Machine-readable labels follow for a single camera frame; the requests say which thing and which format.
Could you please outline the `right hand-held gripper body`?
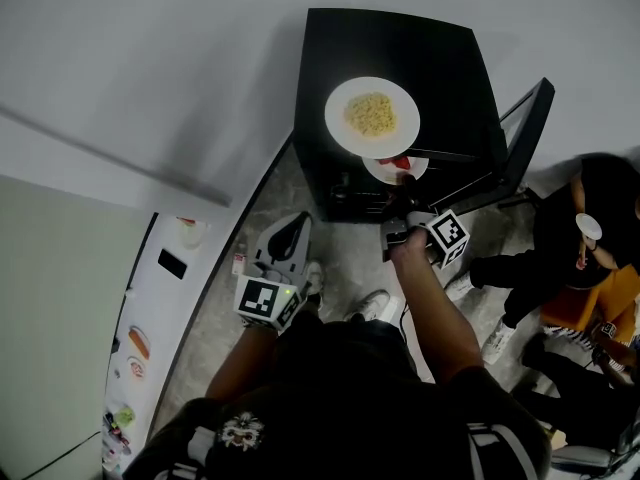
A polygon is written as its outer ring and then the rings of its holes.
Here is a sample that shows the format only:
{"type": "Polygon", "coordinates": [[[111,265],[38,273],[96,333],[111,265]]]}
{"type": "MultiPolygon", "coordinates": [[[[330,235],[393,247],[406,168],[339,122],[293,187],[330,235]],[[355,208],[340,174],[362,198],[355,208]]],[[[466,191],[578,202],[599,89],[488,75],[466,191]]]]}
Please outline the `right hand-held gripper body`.
{"type": "Polygon", "coordinates": [[[390,251],[405,243],[415,228],[427,231],[427,257],[440,270],[447,268],[465,251],[470,234],[451,210],[436,215],[412,211],[404,217],[393,217],[382,224],[382,261],[390,260],[390,251]]]}

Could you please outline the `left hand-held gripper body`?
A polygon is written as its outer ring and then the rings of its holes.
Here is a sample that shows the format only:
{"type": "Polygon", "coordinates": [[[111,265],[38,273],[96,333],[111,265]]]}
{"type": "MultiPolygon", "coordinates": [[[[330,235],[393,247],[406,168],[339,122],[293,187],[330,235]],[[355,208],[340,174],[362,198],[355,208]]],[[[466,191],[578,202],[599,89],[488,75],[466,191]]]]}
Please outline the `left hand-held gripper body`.
{"type": "Polygon", "coordinates": [[[303,272],[296,264],[278,270],[251,263],[238,277],[234,312],[249,325],[285,329],[302,302],[303,272]]]}

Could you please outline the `person's right hand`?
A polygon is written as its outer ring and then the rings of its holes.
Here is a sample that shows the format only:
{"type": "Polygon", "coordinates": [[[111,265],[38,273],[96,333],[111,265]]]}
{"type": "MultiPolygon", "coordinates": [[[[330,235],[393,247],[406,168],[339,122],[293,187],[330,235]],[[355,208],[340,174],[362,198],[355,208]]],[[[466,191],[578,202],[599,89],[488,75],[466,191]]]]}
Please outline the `person's right hand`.
{"type": "Polygon", "coordinates": [[[390,250],[390,259],[394,264],[398,264],[404,260],[426,260],[433,265],[437,262],[438,253],[428,245],[429,233],[424,228],[416,227],[411,230],[407,239],[394,246],[390,250]]]}

